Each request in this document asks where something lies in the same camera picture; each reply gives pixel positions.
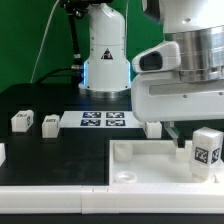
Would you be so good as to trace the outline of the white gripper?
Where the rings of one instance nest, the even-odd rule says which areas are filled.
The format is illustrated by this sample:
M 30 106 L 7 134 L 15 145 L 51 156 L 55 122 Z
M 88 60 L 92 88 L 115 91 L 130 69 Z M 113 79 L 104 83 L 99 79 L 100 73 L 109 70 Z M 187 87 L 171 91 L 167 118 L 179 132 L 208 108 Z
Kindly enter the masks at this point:
M 175 146 L 184 148 L 184 135 L 173 121 L 224 119 L 224 79 L 187 83 L 175 72 L 139 74 L 132 82 L 131 102 L 137 120 L 165 122 Z

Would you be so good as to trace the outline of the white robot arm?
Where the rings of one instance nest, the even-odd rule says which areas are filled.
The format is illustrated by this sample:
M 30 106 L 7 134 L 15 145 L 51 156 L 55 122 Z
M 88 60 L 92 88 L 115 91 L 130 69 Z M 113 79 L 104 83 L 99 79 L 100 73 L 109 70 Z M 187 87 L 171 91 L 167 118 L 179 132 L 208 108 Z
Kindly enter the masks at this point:
M 132 61 L 132 111 L 180 144 L 176 121 L 224 119 L 224 0 L 142 0 L 142 11 L 163 41 Z

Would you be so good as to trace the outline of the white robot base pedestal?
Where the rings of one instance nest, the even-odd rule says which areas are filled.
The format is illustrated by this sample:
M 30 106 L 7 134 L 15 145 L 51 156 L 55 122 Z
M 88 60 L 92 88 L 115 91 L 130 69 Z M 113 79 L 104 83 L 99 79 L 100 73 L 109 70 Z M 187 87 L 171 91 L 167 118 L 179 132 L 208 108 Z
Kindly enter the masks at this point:
M 106 3 L 89 7 L 90 55 L 84 62 L 81 94 L 117 98 L 131 87 L 125 55 L 125 19 Z

